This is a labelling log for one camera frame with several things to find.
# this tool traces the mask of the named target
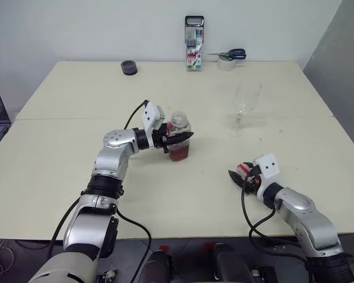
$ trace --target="silver robotic arm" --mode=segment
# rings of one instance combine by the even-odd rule
[[[64,252],[49,259],[29,282],[96,282],[99,259],[113,252],[119,222],[113,215],[123,194],[129,157],[148,148],[163,147],[168,152],[168,145],[193,135],[168,137],[163,120],[162,109],[148,102],[143,112],[144,130],[115,130],[105,135],[87,189],[81,193],[65,232]]]
[[[310,198],[279,185],[280,171],[273,154],[263,155],[254,163],[243,163],[237,171],[230,171],[232,179],[241,187],[247,180],[245,192],[255,194],[268,208],[275,208],[290,225],[316,282],[354,282],[336,228]]]

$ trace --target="gray floor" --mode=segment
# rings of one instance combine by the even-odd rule
[[[341,235],[341,242],[345,252],[354,255],[354,234]],[[224,242],[232,245],[236,251],[243,254],[249,266],[274,266],[279,283],[305,283],[308,282],[304,266],[295,259],[276,258],[256,251],[246,238],[199,238],[199,239],[155,239],[152,250],[161,245],[169,247],[169,254],[173,258],[173,283],[188,283],[213,281],[208,260],[206,243]],[[146,249],[147,240],[122,240],[116,242],[114,253],[107,259],[102,259],[99,273],[109,269],[117,269],[114,283],[129,283],[140,258]],[[37,243],[24,243],[31,247],[41,246]],[[0,277],[0,283],[17,282],[26,283],[32,275],[43,265],[47,249],[30,251],[18,246],[14,241],[7,241],[6,246],[15,254],[15,263],[12,268]],[[55,252],[60,252],[61,247],[56,246]],[[277,251],[294,252],[301,254],[294,247],[278,247]]]

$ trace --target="scissors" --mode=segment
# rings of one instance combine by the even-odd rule
[[[245,49],[242,48],[231,49],[228,52],[222,52],[222,53],[210,53],[207,55],[218,55],[218,56],[230,57],[232,60],[244,60],[247,57],[245,53]]]

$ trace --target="tape roll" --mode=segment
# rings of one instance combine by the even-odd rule
[[[219,70],[231,71],[236,64],[236,60],[233,60],[227,56],[218,56],[217,66]]]

